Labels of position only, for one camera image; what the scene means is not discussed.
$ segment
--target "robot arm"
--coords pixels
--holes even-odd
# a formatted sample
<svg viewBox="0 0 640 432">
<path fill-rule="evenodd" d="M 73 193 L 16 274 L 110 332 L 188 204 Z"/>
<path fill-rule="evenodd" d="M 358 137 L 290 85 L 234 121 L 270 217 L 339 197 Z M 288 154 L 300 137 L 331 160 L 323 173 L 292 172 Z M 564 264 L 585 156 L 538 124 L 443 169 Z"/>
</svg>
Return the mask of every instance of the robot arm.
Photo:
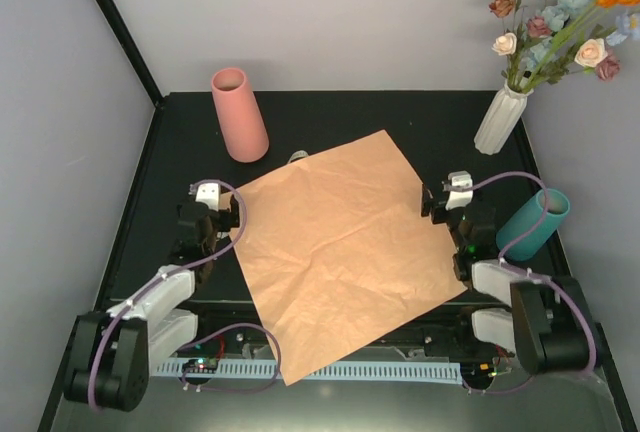
<svg viewBox="0 0 640 432">
<path fill-rule="evenodd" d="M 461 191 L 472 184 L 468 172 L 462 171 L 449 174 L 441 188 L 423 186 L 422 216 L 447 224 L 456 245 L 453 265 L 458 280 L 504 304 L 471 314 L 473 336 L 515 352 L 531 375 L 584 368 L 590 360 L 589 342 L 597 364 L 604 349 L 577 280 L 541 276 L 499 261 L 495 208 L 476 200 L 471 190 Z M 558 293 L 577 307 L 582 323 Z"/>
<path fill-rule="evenodd" d="M 232 199 L 230 209 L 219 210 L 219 199 L 217 183 L 198 184 L 193 195 L 178 207 L 177 239 L 168 257 L 171 265 L 160 267 L 156 276 L 129 299 L 105 312 L 89 312 L 77 318 L 65 373 L 65 398 L 88 402 L 90 371 L 98 344 L 125 307 L 129 310 L 117 322 L 93 384 L 100 406 L 133 410 L 142 400 L 150 374 L 195 338 L 197 316 L 175 307 L 191 297 L 211 274 L 213 263 L 203 259 L 213 255 L 218 238 L 239 226 L 238 203 Z M 197 261 L 202 263 L 183 268 Z M 149 288 L 154 279 L 157 285 Z"/>
</svg>

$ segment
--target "white rose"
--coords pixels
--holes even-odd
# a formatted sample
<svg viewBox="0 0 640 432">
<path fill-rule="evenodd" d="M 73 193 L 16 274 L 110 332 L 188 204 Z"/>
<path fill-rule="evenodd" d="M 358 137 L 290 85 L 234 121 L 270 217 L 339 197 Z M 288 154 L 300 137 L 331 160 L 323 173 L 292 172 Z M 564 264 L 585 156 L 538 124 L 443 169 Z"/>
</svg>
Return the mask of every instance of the white rose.
<svg viewBox="0 0 640 432">
<path fill-rule="evenodd" d="M 582 44 L 574 60 L 583 67 L 595 67 L 607 55 L 607 50 L 604 48 L 604 39 L 589 39 Z"/>
<path fill-rule="evenodd" d="M 511 55 L 516 51 L 518 38 L 511 32 L 498 37 L 491 47 L 498 55 Z"/>
</svg>

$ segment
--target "white plastic part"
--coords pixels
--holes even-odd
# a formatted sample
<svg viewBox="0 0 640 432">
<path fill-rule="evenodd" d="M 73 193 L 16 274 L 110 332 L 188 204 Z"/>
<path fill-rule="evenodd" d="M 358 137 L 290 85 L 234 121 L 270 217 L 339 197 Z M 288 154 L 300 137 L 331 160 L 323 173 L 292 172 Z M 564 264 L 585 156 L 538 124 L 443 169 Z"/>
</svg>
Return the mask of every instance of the white plastic part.
<svg viewBox="0 0 640 432">
<path fill-rule="evenodd" d="M 461 171 L 461 172 L 452 172 L 449 174 L 449 183 L 451 187 L 462 187 L 462 188 L 470 188 L 473 186 L 473 180 L 471 179 L 471 175 L 469 172 Z M 449 193 L 449 200 L 447 200 L 447 205 L 445 205 L 446 210 L 456 209 L 458 207 L 464 207 L 473 199 L 473 191 L 468 190 L 465 192 L 455 192 L 451 191 Z"/>
<path fill-rule="evenodd" d="M 473 335 L 482 342 L 498 344 L 503 349 L 516 352 L 513 335 L 513 318 L 503 309 L 482 309 L 471 314 Z"/>
<path fill-rule="evenodd" d="M 153 374 L 180 346 L 191 342 L 197 331 L 197 315 L 181 309 L 169 312 L 149 334 L 149 373 Z"/>
<path fill-rule="evenodd" d="M 156 275 L 162 276 L 177 268 L 177 265 L 164 265 L 158 269 Z M 123 316 L 123 319 L 127 320 L 136 317 L 146 320 L 149 335 L 152 335 L 160 325 L 162 319 L 164 319 L 173 308 L 193 295 L 195 286 L 195 276 L 191 270 L 185 270 L 184 272 L 169 277 L 154 287 L 132 310 Z M 144 288 L 144 286 L 131 297 L 135 297 L 142 288 Z M 118 305 L 114 305 L 107 312 L 111 317 L 115 317 L 122 308 L 127 305 L 127 302 L 128 301 L 124 301 Z"/>
<path fill-rule="evenodd" d="M 290 164 L 291 162 L 295 162 L 296 160 L 304 159 L 307 157 L 309 157 L 309 154 L 307 153 L 306 150 L 298 150 L 297 152 L 294 152 L 293 154 L 291 154 L 291 157 L 289 157 L 287 164 Z"/>
<path fill-rule="evenodd" d="M 154 377 L 181 377 L 188 358 L 172 357 L 153 371 Z M 271 359 L 221 359 L 215 372 L 191 370 L 188 378 L 270 379 L 276 368 Z M 460 364 L 452 362 L 361 362 L 341 360 L 317 370 L 303 380 L 362 381 L 362 382 L 430 382 L 462 384 Z"/>
<path fill-rule="evenodd" d="M 473 288 L 511 306 L 511 283 L 527 280 L 504 267 L 498 260 L 482 260 L 471 266 Z"/>
<path fill-rule="evenodd" d="M 198 186 L 196 202 L 207 204 L 211 210 L 218 210 L 220 206 L 220 186 L 214 182 L 207 182 Z"/>
</svg>

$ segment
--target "pink rose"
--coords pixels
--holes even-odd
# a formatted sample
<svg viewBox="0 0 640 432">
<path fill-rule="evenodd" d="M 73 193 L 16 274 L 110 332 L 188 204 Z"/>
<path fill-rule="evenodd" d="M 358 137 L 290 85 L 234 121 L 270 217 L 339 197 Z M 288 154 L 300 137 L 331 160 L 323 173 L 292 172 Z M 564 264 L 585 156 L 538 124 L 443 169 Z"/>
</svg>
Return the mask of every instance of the pink rose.
<svg viewBox="0 0 640 432">
<path fill-rule="evenodd" d="M 551 29 L 539 15 L 529 19 L 527 22 L 527 31 L 529 32 L 529 37 L 534 39 L 538 37 L 549 37 L 551 35 Z"/>
<path fill-rule="evenodd" d="M 596 75 L 604 82 L 609 82 L 620 72 L 620 59 L 618 59 L 612 51 L 609 55 L 596 65 Z"/>
</svg>

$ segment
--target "black tabletop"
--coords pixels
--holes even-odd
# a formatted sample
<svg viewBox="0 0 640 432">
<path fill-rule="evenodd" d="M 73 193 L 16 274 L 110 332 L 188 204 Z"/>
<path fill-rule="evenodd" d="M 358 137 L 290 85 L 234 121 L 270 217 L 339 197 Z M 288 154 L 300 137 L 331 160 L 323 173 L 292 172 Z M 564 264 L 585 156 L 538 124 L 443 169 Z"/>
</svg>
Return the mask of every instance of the black tabletop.
<svg viewBox="0 0 640 432">
<path fill-rule="evenodd" d="M 105 299 L 131 295 L 166 263 L 175 238 L 176 205 L 189 184 L 221 179 L 241 186 L 284 165 L 303 149 L 313 154 L 385 129 L 426 184 L 467 170 L 475 181 L 509 170 L 530 169 L 522 145 L 509 138 L 499 154 L 479 153 L 473 137 L 493 92 L 258 92 L 269 133 L 267 155 L 240 164 L 226 152 L 211 94 L 173 93 L 156 114 L 132 210 L 116 241 Z M 484 200 L 497 207 L 502 225 L 532 194 L 525 179 L 488 186 Z M 531 261 L 536 272 L 558 272 L 548 247 Z M 226 307 L 251 297 L 233 253 L 221 257 L 207 284 L 192 298 Z M 451 305 L 492 301 L 467 292 Z"/>
</svg>

